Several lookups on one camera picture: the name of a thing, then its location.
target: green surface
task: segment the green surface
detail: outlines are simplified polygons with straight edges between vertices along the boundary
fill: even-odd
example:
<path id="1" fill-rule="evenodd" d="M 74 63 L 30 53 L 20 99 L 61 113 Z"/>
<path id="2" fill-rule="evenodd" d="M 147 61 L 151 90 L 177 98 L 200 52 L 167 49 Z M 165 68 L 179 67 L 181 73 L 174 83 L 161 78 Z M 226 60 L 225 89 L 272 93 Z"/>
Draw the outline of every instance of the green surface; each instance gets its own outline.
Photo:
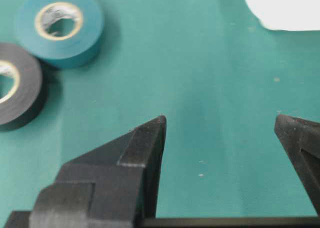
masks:
<path id="1" fill-rule="evenodd" d="M 0 40 L 17 43 L 24 0 L 1 1 Z M 47 71 L 42 113 L 0 133 L 0 225 L 62 163 L 160 114 L 159 217 L 316 214 L 273 127 L 278 113 L 320 120 L 320 32 L 268 31 L 244 0 L 98 1 L 97 59 Z"/>

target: black clamp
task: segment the black clamp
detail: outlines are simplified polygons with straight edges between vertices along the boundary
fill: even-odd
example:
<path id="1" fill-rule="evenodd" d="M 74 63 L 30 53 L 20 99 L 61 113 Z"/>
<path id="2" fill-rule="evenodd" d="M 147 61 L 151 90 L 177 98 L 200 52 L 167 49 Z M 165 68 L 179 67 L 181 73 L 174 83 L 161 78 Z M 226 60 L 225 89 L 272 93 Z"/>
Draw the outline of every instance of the black clamp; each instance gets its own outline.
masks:
<path id="1" fill-rule="evenodd" d="M 166 118 L 160 116 L 62 166 L 29 213 L 6 228 L 133 228 L 156 214 Z"/>

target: black bar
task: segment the black bar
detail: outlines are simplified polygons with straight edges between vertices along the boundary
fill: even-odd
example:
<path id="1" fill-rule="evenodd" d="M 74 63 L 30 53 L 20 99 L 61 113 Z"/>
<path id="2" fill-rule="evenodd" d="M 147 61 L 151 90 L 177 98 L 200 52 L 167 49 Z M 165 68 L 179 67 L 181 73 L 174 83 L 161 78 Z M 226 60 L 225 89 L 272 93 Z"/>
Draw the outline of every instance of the black bar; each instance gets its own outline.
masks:
<path id="1" fill-rule="evenodd" d="M 309 228 L 320 227 L 319 217 L 145 219 L 139 228 Z"/>

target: electrical tape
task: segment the electrical tape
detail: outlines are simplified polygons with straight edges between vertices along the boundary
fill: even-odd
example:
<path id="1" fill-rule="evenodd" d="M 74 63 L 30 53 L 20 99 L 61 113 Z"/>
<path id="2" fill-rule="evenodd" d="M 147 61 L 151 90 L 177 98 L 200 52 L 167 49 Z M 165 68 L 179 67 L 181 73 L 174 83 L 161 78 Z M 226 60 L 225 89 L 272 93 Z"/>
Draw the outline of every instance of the electrical tape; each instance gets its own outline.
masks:
<path id="1" fill-rule="evenodd" d="M 48 29 L 72 19 L 67 35 Z M 27 0 L 15 20 L 15 34 L 28 52 L 56 68 L 74 68 L 95 57 L 101 45 L 104 16 L 95 0 Z"/>

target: black plastic part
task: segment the black plastic part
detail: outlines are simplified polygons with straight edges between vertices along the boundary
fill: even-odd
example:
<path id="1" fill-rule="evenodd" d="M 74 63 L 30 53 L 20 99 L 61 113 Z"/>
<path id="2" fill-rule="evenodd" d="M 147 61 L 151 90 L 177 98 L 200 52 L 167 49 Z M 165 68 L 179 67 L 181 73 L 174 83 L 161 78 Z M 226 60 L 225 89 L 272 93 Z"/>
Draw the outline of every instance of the black plastic part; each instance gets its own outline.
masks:
<path id="1" fill-rule="evenodd" d="M 29 228 L 31 212 L 12 212 L 4 228 Z"/>
<path id="2" fill-rule="evenodd" d="M 320 210 L 320 124 L 279 115 L 275 133 Z M 61 168 L 32 213 L 13 212 L 5 228 L 297 228 L 318 217 L 154 219 L 166 119 L 161 116 Z"/>
<path id="3" fill-rule="evenodd" d="M 38 196 L 29 225 L 13 213 L 6 228 L 133 228 L 156 213 L 166 118 L 133 131 L 62 166 Z"/>
<path id="4" fill-rule="evenodd" d="M 308 228 L 319 227 L 317 217 L 292 218 L 179 218 L 179 219 L 145 219 L 140 228 Z"/>
<path id="5" fill-rule="evenodd" d="M 320 123 L 279 115 L 274 132 L 320 214 Z"/>

